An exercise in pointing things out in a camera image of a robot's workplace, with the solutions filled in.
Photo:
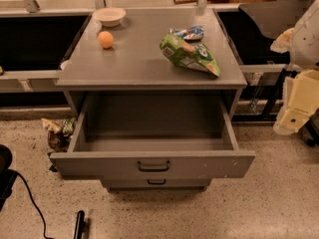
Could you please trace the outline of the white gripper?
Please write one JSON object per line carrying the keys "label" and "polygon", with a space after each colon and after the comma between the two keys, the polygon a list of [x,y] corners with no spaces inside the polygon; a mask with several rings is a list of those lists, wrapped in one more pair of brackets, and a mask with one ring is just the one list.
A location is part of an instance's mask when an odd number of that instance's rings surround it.
{"label": "white gripper", "polygon": [[283,106],[273,130],[281,135],[296,133],[319,109],[319,72],[306,70],[283,83]]}

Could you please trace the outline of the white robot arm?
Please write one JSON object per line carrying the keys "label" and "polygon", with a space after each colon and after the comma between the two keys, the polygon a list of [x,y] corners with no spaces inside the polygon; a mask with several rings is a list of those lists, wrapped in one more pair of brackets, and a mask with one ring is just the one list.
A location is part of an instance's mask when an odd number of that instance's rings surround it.
{"label": "white robot arm", "polygon": [[283,32],[270,46],[276,53],[288,52],[290,66],[302,69],[283,83],[283,106],[273,129],[289,135],[298,132],[319,109],[319,0],[315,0],[294,28]]}

